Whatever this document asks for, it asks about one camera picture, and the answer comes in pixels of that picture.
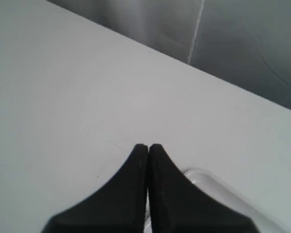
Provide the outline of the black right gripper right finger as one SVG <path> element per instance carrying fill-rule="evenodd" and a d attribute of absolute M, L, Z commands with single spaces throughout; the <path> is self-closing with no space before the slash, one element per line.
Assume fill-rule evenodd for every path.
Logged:
<path fill-rule="evenodd" d="M 148 155 L 148 193 L 154 233 L 253 233 L 253 220 L 197 188 L 163 146 Z"/>

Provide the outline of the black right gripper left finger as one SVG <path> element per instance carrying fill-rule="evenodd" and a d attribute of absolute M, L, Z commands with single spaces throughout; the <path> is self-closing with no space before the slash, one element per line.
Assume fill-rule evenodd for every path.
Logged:
<path fill-rule="evenodd" d="M 94 194 L 54 215 L 45 233 L 142 233 L 147 198 L 148 147 L 134 146 L 114 176 Z"/>

